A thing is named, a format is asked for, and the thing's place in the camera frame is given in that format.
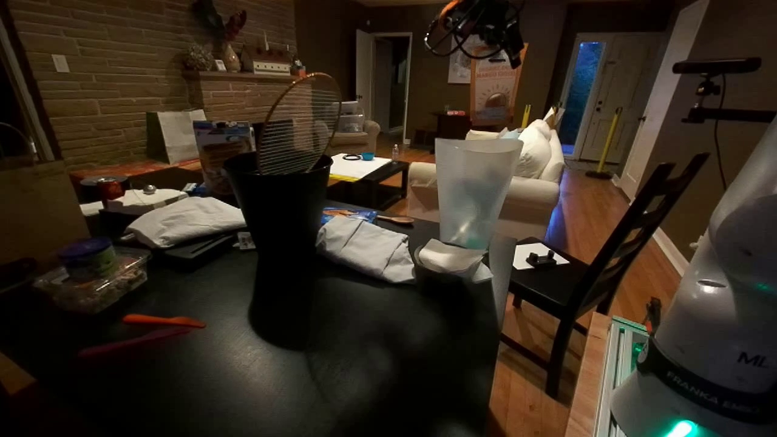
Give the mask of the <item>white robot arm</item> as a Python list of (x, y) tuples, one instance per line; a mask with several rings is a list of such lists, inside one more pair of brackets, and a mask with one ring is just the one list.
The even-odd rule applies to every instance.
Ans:
[(627, 437), (777, 437), (777, 119), (721, 194), (636, 368)]

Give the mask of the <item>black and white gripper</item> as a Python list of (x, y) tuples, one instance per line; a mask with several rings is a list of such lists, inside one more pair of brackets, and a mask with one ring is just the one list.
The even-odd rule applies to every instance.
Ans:
[(438, 24), (466, 59), (471, 59), (466, 41), (479, 37), (486, 43), (486, 59), (505, 53), (513, 67), (522, 66), (525, 39), (520, 7), (513, 0), (449, 0), (438, 9)]

